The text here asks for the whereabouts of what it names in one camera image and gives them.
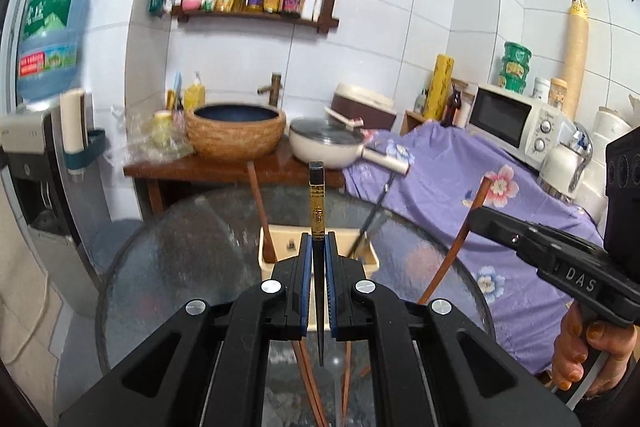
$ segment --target white cooking pot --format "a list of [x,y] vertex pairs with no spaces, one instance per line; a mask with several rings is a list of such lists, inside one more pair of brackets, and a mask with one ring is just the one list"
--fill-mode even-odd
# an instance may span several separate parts
[[294,118],[289,126],[289,144],[300,161],[321,161],[327,169],[342,169],[363,158],[400,174],[409,170],[408,163],[364,147],[364,135],[338,121]]

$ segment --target human hand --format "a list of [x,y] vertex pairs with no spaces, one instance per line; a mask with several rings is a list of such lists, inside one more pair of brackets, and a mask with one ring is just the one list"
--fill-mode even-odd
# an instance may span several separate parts
[[[551,359],[551,378],[559,389],[567,391],[572,382],[582,379],[582,363],[587,359],[588,348],[582,334],[580,304],[574,303],[560,323],[560,334],[554,342]],[[587,328],[588,343],[599,351],[610,353],[609,360],[596,377],[585,396],[594,396],[616,387],[626,373],[629,357],[636,347],[636,328],[626,329],[596,321]]]

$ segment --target beige plastic basket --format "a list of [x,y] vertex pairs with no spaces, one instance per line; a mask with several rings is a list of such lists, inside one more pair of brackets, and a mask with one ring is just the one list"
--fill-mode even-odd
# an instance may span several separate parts
[[[271,240],[273,241],[273,248],[276,251],[276,259],[282,261],[298,255],[300,249],[300,237],[304,232],[311,233],[311,229],[305,227],[284,227],[282,225],[269,225],[269,232],[271,232]],[[351,246],[358,237],[360,232],[358,229],[327,229],[327,232],[335,232],[335,242],[338,246],[339,255],[347,255]],[[271,278],[273,272],[273,263],[267,263],[262,256],[262,248],[264,246],[264,230],[260,227],[260,243],[258,245],[258,264],[262,271],[262,280]],[[358,257],[362,259],[362,266],[367,279],[370,279],[371,275],[377,272],[380,268],[380,259],[376,255],[376,251],[373,245],[367,243],[367,248],[360,252]],[[317,331],[318,325],[316,324],[316,295],[314,292],[313,282],[313,270],[311,275],[311,297],[309,301],[309,325],[308,329],[311,331]],[[329,329],[329,312],[326,301],[326,295],[324,296],[324,329]]]

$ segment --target yellow cylinder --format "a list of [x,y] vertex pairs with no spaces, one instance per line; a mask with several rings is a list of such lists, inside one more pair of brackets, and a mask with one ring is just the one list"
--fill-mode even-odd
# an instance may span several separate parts
[[589,11],[585,0],[572,0],[569,10],[569,35],[564,55],[562,79],[567,84],[562,112],[571,120],[580,102],[584,67],[589,44]]
[[447,55],[438,55],[436,67],[433,69],[431,86],[427,93],[427,101],[424,104],[422,114],[428,120],[441,120],[447,105],[447,95],[453,73],[453,58]]

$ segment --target blue flower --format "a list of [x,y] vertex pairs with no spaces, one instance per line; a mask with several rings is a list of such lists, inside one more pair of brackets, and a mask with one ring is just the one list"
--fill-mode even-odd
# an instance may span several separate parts
[[493,266],[482,266],[474,279],[488,304],[495,302],[504,293],[504,277],[498,275]]
[[392,158],[396,158],[401,162],[408,163],[412,165],[414,163],[415,157],[411,154],[405,147],[402,145],[398,145],[393,140],[389,140],[386,144],[386,155],[391,156]]

